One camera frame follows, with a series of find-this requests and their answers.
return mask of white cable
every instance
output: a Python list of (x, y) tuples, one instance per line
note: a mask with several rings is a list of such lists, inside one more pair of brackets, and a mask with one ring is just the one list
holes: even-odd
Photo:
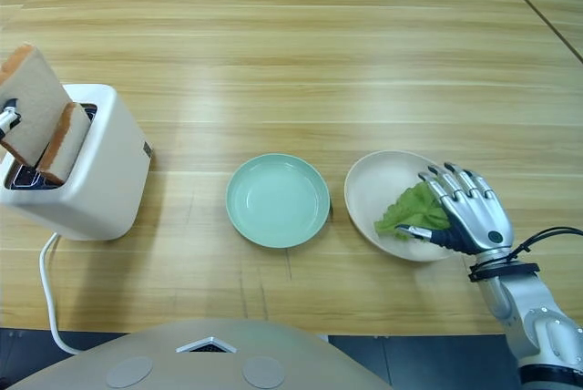
[(43, 290), (45, 291), (46, 308), (48, 310), (48, 323), (49, 323), (50, 328), (51, 328), (51, 334), (53, 335), (53, 340), (55, 340), (55, 343), (58, 347), (63, 349), (68, 354), (77, 355), (77, 354), (80, 354), (81, 351), (74, 349), (71, 346), (66, 345), (58, 333), (58, 328), (56, 326), (55, 303), (53, 302), (53, 294), (51, 293), (51, 286), (48, 283), (48, 276), (46, 274), (46, 266), (45, 266), (46, 253), (48, 252), (50, 247), (55, 242), (58, 241), (59, 238), (61, 238), (61, 236), (58, 233), (56, 233), (56, 232), (53, 233), (53, 235), (51, 235), (51, 238), (49, 238), (48, 241), (46, 242), (45, 247), (43, 247), (43, 250), (40, 251), (40, 256), (38, 258), (38, 266), (40, 268), (40, 282), (43, 284)]

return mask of toast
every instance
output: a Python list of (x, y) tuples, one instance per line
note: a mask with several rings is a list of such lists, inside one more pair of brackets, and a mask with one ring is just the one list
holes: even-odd
[(23, 44), (0, 67), (0, 107), (16, 98), (20, 123), (0, 140), (16, 160), (34, 167), (71, 99), (35, 46)]
[(67, 104), (36, 171), (54, 183), (65, 183), (75, 165), (90, 124), (91, 121), (81, 105)]

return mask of dark floor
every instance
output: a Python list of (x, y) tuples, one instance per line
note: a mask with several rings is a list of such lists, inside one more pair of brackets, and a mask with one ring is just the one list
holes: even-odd
[[(67, 333), (65, 343), (89, 349), (121, 334)], [(395, 390), (518, 390), (517, 362), (501, 335), (346, 337), (330, 343)], [(0, 329), (0, 377), (13, 384), (69, 355), (49, 331)]]

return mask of toaster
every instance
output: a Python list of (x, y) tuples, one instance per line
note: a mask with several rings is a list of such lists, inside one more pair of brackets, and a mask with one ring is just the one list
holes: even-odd
[(113, 87), (65, 90), (91, 119), (68, 179), (50, 182), (6, 153), (0, 203), (71, 240), (113, 240), (136, 219), (152, 148)]

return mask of plate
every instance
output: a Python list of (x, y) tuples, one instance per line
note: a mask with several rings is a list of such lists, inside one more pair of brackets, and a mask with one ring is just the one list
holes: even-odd
[(420, 182), (417, 173), (428, 165), (434, 163), (407, 151), (376, 151), (359, 159), (344, 182), (344, 201), (356, 229), (383, 251), (410, 261), (438, 261), (454, 253), (427, 241), (379, 236), (374, 222), (407, 188)]
[(326, 182), (312, 165), (278, 153), (245, 162), (227, 187), (227, 212), (248, 240), (284, 249), (308, 241), (330, 212)]

